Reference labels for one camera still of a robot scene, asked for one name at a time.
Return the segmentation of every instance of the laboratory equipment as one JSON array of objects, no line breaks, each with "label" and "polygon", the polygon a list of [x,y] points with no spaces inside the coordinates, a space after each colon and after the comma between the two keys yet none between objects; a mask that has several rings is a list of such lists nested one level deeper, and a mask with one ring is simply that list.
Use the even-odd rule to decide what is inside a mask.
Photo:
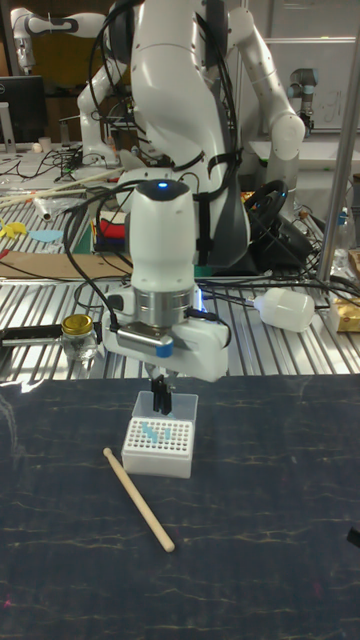
[{"label": "laboratory equipment", "polygon": [[289,98],[301,98],[299,116],[305,125],[305,137],[308,138],[315,127],[312,118],[315,87],[319,83],[317,69],[296,69],[290,76]]},{"label": "laboratory equipment", "polygon": [[351,66],[349,90],[344,113],[344,126],[341,131],[339,149],[336,157],[334,182],[331,191],[329,215],[326,222],[324,242],[320,256],[318,278],[327,281],[330,277],[336,245],[336,230],[339,211],[346,195],[346,186],[350,173],[352,152],[360,112],[360,29],[358,30],[354,57]]},{"label": "laboratory equipment", "polygon": [[[77,31],[75,18],[64,20],[69,31],[81,35],[81,20]],[[31,20],[28,29],[37,24]],[[127,38],[120,37],[124,25]],[[231,266],[250,241],[237,179],[241,154],[226,56],[236,47],[241,54],[269,127],[267,178],[286,183],[290,197],[286,191],[281,204],[290,207],[304,123],[290,106],[270,51],[244,8],[229,14],[221,0],[117,2],[105,26],[109,32],[102,27],[100,35],[109,45],[108,65],[79,98],[87,118],[81,118],[84,148],[90,144],[98,150],[96,144],[102,144],[99,138],[89,143],[99,125],[91,118],[94,96],[100,102],[130,65],[144,135],[171,166],[125,171],[116,187],[120,204],[122,187],[137,185],[124,205],[131,214],[134,272],[131,287],[108,295],[104,343],[110,351],[153,367],[155,382],[160,367],[214,381],[226,373],[231,332],[215,314],[192,308],[193,263]],[[221,82],[211,79],[216,66]],[[191,189],[185,184],[189,170],[195,176]]]}]

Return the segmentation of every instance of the desk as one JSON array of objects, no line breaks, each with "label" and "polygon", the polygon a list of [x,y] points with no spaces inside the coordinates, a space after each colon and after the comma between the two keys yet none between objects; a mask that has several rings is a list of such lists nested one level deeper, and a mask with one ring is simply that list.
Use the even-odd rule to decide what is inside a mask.
[{"label": "desk", "polygon": [[359,377],[178,381],[192,478],[134,476],[171,555],[102,456],[143,388],[1,388],[0,637],[358,640]]},{"label": "desk", "polygon": [[[57,147],[58,148],[54,149],[54,152],[62,151],[66,153],[66,150],[61,149],[59,145],[57,145]],[[19,161],[21,162],[20,176],[16,175],[16,165]],[[52,166],[54,162],[57,163],[57,166],[55,167]],[[54,186],[63,187],[64,191],[66,189],[70,189],[71,191],[72,183],[68,180],[65,180],[61,183],[55,183],[55,181],[58,180],[61,176],[59,164],[60,159],[56,155],[49,156],[48,154],[44,153],[36,154],[31,151],[26,151],[26,149],[22,149],[22,152],[16,155],[6,155],[0,152],[0,195],[4,196],[13,194],[16,196],[19,194],[26,194],[28,192],[30,193],[31,191],[47,190],[53,188]],[[101,167],[87,167],[86,169],[84,169],[81,178],[89,177],[91,174],[96,175],[103,172],[104,171],[101,169]],[[28,179],[21,176],[35,177]],[[97,184],[99,183],[94,182],[90,186],[94,187],[94,185]],[[0,209],[0,217],[4,219],[6,224],[9,222],[22,222],[29,231],[63,231],[66,224],[66,216],[61,214],[49,222],[44,222],[42,218],[39,217],[35,206],[31,201]],[[76,248],[86,229],[89,229],[88,216],[85,216],[82,222],[79,224],[76,236],[71,245],[72,250]],[[36,240],[32,240],[29,236],[23,235],[17,237],[15,243],[13,240],[9,241],[7,237],[3,238],[0,241],[0,252],[4,249],[9,248],[15,248],[18,251],[25,251],[28,253],[35,253],[39,251],[43,251],[46,253],[62,253],[64,251],[60,242],[57,242],[57,244],[55,245],[53,245],[52,243],[47,244],[41,241],[39,242]]]}]

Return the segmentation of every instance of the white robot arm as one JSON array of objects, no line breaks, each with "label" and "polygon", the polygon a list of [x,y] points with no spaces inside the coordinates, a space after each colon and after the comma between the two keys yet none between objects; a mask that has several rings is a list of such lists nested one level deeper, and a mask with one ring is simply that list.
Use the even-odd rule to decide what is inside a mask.
[{"label": "white robot arm", "polygon": [[77,38],[95,38],[104,16],[100,13],[77,13],[67,18],[47,18],[21,7],[11,11],[11,26],[20,68],[27,75],[36,64],[32,51],[32,37],[46,33],[69,33]]},{"label": "white robot arm", "polygon": [[[31,73],[36,64],[32,51],[32,37],[49,33],[68,33],[77,38],[95,38],[99,33],[105,16],[100,13],[78,13],[66,18],[42,18],[28,9],[19,8],[11,12],[11,24],[18,55],[19,65],[26,75]],[[126,65],[115,63],[109,59],[108,72],[113,83],[120,79]],[[95,98],[100,104],[110,90],[110,83],[105,67],[101,67],[93,78]],[[94,101],[89,85],[78,98],[80,111],[81,138],[83,144],[84,164],[115,166],[118,164],[112,148],[102,140],[100,122],[93,117]]]},{"label": "white robot arm", "polygon": [[[120,184],[144,180],[148,186],[138,188],[127,202],[134,274],[132,287],[119,292],[120,329],[112,331],[109,314],[104,317],[104,342],[110,351],[205,380],[215,380],[226,371],[227,334],[223,326],[186,317],[194,287],[193,280],[188,282],[191,247],[197,263],[202,264],[205,253],[206,264],[226,267],[241,258],[249,243],[236,171],[229,175],[234,154],[231,133],[234,138],[236,129],[229,131],[217,83],[211,90],[206,77],[216,56],[211,61],[204,22],[211,14],[215,25],[217,11],[221,18],[224,4],[219,0],[146,0],[138,11],[131,56],[133,95],[149,141],[175,166],[138,169],[120,179]],[[233,12],[230,42],[227,36],[226,24],[224,53],[239,48],[268,121],[273,143],[269,179],[285,178],[292,186],[303,122],[289,105],[251,14]],[[188,234],[181,232],[177,220],[181,214],[185,221],[190,201],[189,193],[176,194],[175,185],[189,171],[198,181],[197,187],[196,181],[191,183],[197,207],[192,212],[196,243],[189,220]],[[162,190],[173,193],[173,198],[162,201]]]}]

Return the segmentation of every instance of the metal table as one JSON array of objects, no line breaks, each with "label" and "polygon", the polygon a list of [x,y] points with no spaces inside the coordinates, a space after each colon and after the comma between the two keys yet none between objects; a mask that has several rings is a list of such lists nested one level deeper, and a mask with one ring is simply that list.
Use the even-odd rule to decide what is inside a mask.
[{"label": "metal table", "polygon": [[[28,231],[39,231],[43,229],[56,229],[57,231],[64,231],[66,224],[66,216],[59,215],[51,222],[44,222],[36,213],[35,206],[32,202],[21,203],[0,209],[0,218],[2,218],[5,224],[9,222],[22,222]],[[86,215],[79,226],[76,236],[74,237],[71,248],[72,250],[80,242],[82,236],[85,233],[86,228],[89,225],[89,216]],[[62,242],[58,243],[44,243],[37,240],[32,240],[29,234],[19,235],[16,240],[11,238],[0,239],[0,252],[4,249],[10,249],[13,251],[22,251],[26,253],[64,253],[64,246]]]},{"label": "metal table", "polygon": [[[4,282],[0,286],[0,328],[60,323],[66,315],[84,312],[74,301],[78,286],[79,282]],[[105,292],[117,286],[116,281],[111,280],[100,284]],[[238,296],[239,301],[240,296],[253,294],[251,290],[227,290],[227,293]],[[206,307],[232,328],[230,376],[360,373],[360,334],[336,334],[326,311],[318,311],[310,328],[296,334],[266,326],[256,310],[225,302],[219,296],[220,290],[215,289],[214,299],[207,300]],[[101,319],[102,308],[89,309],[91,305],[99,305],[90,287],[83,289],[80,301],[94,321]],[[107,353],[103,346],[87,367],[68,363],[58,344],[0,352],[1,381],[147,377],[138,360]]]}]

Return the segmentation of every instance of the wooden stick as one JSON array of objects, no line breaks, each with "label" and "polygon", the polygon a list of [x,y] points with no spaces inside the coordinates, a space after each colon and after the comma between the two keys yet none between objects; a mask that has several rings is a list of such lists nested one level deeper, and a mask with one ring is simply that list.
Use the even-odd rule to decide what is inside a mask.
[{"label": "wooden stick", "polygon": [[104,449],[103,454],[105,458],[108,459],[110,465],[113,468],[113,471],[116,473],[121,484],[128,492],[132,501],[136,504],[142,517],[147,522],[153,534],[157,537],[157,539],[159,540],[160,544],[163,546],[165,551],[167,551],[167,553],[171,553],[171,551],[174,551],[175,545],[173,541],[171,540],[171,538],[169,538],[168,534],[163,529],[158,519],[155,518],[150,507],[146,504],[144,498],[139,493],[139,491],[135,487],[132,480],[130,480],[128,474],[126,473],[125,469],[121,466],[120,462],[115,458],[111,449],[108,449],[108,448]]},{"label": "wooden stick", "polygon": [[[123,167],[118,167],[117,169],[112,169],[111,171],[103,171],[103,173],[98,173],[95,176],[88,176],[87,178],[83,178],[82,180],[76,180],[75,182],[71,182],[69,186],[76,187],[78,184],[86,184],[87,182],[93,182],[94,180],[102,180],[103,178],[108,178],[109,176],[113,176],[115,173],[119,171],[123,171]],[[3,207],[11,207],[13,204],[18,204],[19,202],[26,202],[27,200],[33,200],[34,198],[48,198],[49,196],[56,195],[59,191],[64,191],[64,185],[60,185],[59,187],[54,187],[54,189],[47,189],[46,191],[37,191],[36,193],[26,193],[21,196],[4,196],[0,198],[0,208]]]}]

